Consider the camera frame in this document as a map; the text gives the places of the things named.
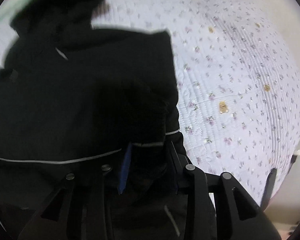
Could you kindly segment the floral quilted bed cover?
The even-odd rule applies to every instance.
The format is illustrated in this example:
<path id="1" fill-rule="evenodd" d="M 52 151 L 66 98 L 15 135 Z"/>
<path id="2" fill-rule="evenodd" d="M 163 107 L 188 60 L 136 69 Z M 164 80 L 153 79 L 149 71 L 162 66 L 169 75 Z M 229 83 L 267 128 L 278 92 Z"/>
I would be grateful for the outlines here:
<path id="1" fill-rule="evenodd" d="M 93 29 L 171 37 L 183 152 L 233 174 L 260 203 L 278 189 L 300 140 L 300 73 L 283 39 L 247 0 L 105 0 Z"/>

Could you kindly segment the black hooded jacket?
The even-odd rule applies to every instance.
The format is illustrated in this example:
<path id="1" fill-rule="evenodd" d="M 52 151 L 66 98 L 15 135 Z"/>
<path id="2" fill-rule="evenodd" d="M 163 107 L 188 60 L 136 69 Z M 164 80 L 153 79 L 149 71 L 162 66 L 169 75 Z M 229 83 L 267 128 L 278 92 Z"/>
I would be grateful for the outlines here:
<path id="1" fill-rule="evenodd" d="M 184 151 L 171 37 L 93 29 L 105 0 L 32 0 L 0 69 L 0 239 L 18 236 L 68 174 L 131 146 L 114 239 L 179 239 L 170 143 Z"/>

